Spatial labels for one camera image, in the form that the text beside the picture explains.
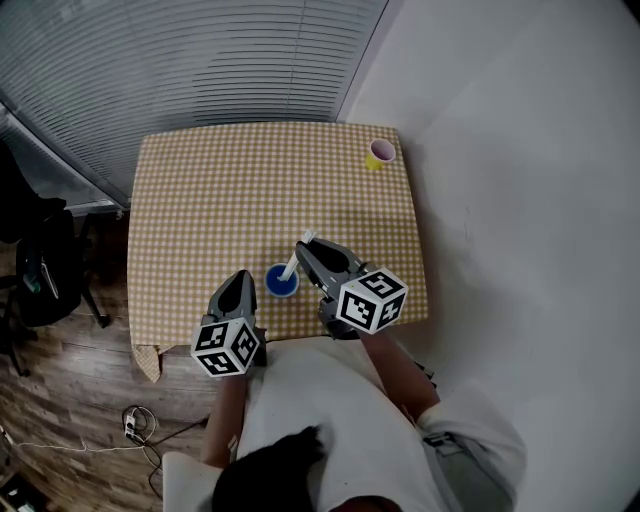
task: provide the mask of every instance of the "person's arm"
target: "person's arm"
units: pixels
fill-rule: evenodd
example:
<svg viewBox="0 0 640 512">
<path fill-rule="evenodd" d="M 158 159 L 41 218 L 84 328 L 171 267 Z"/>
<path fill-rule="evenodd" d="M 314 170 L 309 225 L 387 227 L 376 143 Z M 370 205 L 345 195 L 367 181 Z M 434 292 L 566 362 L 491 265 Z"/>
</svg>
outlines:
<svg viewBox="0 0 640 512">
<path fill-rule="evenodd" d="M 424 411 L 440 402 L 431 381 L 384 332 L 374 335 L 360 333 L 360 339 L 389 400 L 398 409 L 418 421 Z"/>
<path fill-rule="evenodd" d="M 229 465 L 233 438 L 238 442 L 242 434 L 246 396 L 246 375 L 222 379 L 202 443 L 205 464 L 220 469 Z"/>
</svg>

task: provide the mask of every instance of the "white cable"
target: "white cable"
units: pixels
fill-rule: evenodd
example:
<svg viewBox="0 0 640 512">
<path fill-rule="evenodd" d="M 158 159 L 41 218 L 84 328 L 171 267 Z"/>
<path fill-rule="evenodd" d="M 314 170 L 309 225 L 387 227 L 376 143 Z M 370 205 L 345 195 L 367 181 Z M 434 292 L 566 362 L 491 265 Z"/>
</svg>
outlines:
<svg viewBox="0 0 640 512">
<path fill-rule="evenodd" d="M 142 448 L 142 454 L 146 457 L 146 459 L 149 461 L 149 464 L 151 464 L 154 468 L 156 468 L 158 471 L 162 471 L 162 468 L 160 466 L 158 466 L 155 462 L 153 462 L 151 460 L 151 458 L 147 455 L 146 450 L 144 450 L 144 448 L 146 448 L 146 440 L 142 439 L 142 437 L 140 437 L 138 434 L 134 434 L 133 437 L 135 437 L 135 439 L 142 444 L 142 446 L 138 446 L 137 448 Z"/>
<path fill-rule="evenodd" d="M 151 429 L 151 433 L 146 438 L 144 438 L 144 440 L 142 441 L 142 443 L 146 443 L 149 439 L 151 439 L 151 436 L 156 431 L 156 427 L 158 426 L 158 420 L 156 419 L 156 415 L 153 414 L 146 407 L 136 406 L 136 407 L 133 408 L 133 411 L 131 411 L 131 414 L 135 414 L 136 411 L 147 411 L 149 413 L 149 416 L 151 416 L 151 419 L 153 420 L 153 428 Z"/>
<path fill-rule="evenodd" d="M 144 446 L 131 446 L 131 447 L 116 447 L 116 448 L 100 448 L 95 450 L 93 448 L 89 448 L 83 439 L 80 439 L 82 443 L 82 448 L 70 448 L 68 446 L 52 446 L 52 445 L 43 445 L 43 444 L 35 444 L 35 443 L 18 443 L 14 446 L 33 446 L 34 448 L 51 448 L 52 450 L 67 450 L 70 452 L 112 452 L 115 450 L 142 450 Z"/>
</svg>

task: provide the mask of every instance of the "chair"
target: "chair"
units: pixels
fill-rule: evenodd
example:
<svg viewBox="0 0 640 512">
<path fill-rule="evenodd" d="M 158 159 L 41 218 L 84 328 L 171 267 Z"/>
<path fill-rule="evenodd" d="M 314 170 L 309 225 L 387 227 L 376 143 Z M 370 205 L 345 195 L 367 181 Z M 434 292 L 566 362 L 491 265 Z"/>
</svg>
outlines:
<svg viewBox="0 0 640 512">
<path fill-rule="evenodd" d="M 109 317 L 101 315 L 85 281 L 88 264 L 83 252 L 90 246 L 88 215 L 80 236 L 75 237 L 73 217 L 62 199 L 42 199 L 25 181 L 7 146 L 0 141 L 0 241 L 18 242 L 16 275 L 0 278 L 0 289 L 9 298 L 0 322 L 0 351 L 8 353 L 18 375 L 25 376 L 13 350 L 17 334 L 9 328 L 15 298 L 20 320 L 27 327 L 50 325 L 69 315 L 84 297 L 101 327 Z"/>
</svg>

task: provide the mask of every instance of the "beige checkered tablecloth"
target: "beige checkered tablecloth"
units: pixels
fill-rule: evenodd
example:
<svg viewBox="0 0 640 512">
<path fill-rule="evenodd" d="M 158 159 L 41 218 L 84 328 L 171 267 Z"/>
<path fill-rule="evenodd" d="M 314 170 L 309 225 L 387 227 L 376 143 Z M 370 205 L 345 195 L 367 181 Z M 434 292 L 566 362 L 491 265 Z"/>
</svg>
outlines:
<svg viewBox="0 0 640 512">
<path fill-rule="evenodd" d="M 381 171 L 372 139 L 396 147 Z M 323 333 L 321 292 L 301 275 L 288 299 L 266 270 L 286 262 L 305 229 L 385 266 L 409 285 L 400 322 L 427 317 L 420 242 L 396 130 L 327 123 L 255 123 L 150 135 L 142 142 L 129 227 L 134 357 L 153 381 L 159 354 L 191 341 L 211 295 L 240 269 L 254 277 L 267 339 Z"/>
</svg>

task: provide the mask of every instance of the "white shirt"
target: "white shirt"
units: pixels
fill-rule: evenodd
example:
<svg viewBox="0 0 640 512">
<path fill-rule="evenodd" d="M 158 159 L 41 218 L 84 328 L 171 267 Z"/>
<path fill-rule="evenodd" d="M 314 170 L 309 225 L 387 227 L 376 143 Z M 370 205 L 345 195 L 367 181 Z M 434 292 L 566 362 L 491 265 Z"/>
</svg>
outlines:
<svg viewBox="0 0 640 512">
<path fill-rule="evenodd" d="M 358 496 L 383 496 L 404 512 L 446 511 L 418 430 L 386 398 L 359 340 L 327 337 L 273 342 L 268 367 L 252 379 L 237 457 L 308 426 L 321 426 L 326 464 L 312 468 L 310 495 L 319 512 Z M 515 488 L 524 471 L 520 437 L 473 388 L 463 389 L 418 420 L 427 434 L 475 439 Z M 183 454 L 163 458 L 164 510 L 210 510 L 221 473 Z"/>
</svg>

